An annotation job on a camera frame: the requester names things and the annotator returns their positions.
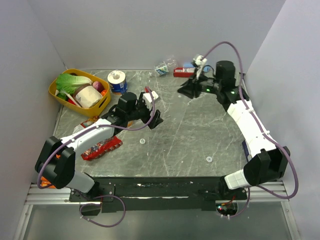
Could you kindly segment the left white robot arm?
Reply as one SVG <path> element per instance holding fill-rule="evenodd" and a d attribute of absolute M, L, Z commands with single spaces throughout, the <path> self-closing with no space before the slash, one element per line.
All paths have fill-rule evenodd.
<path fill-rule="evenodd" d="M 160 111 L 155 107 L 158 98 L 158 94 L 150 89 L 139 96 L 126 92 L 92 125 L 66 137 L 48 138 L 35 164 L 37 187 L 43 189 L 41 178 L 45 178 L 56 189 L 68 187 L 79 190 L 86 200 L 95 200 L 99 188 L 92 177 L 75 170 L 76 157 L 95 144 L 115 137 L 121 131 L 128 131 L 131 121 L 140 120 L 144 127 L 154 129 L 163 122 Z"/>

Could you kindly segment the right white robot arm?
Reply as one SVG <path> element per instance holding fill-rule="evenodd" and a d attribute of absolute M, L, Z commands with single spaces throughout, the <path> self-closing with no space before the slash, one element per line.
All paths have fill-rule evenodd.
<path fill-rule="evenodd" d="M 281 151 L 270 136 L 269 131 L 257 117 L 249 96 L 242 87 L 236 85 L 235 66 L 231 61 L 222 60 L 216 63 L 212 77 L 204 74 L 205 60 L 193 60 L 194 73 L 177 90 L 190 99 L 200 93 L 216 95 L 217 101 L 235 121 L 244 136 L 244 150 L 250 157 L 243 169 L 224 176 L 218 193 L 223 199 L 230 199 L 236 189 L 275 181 L 283 177 L 290 152 Z"/>

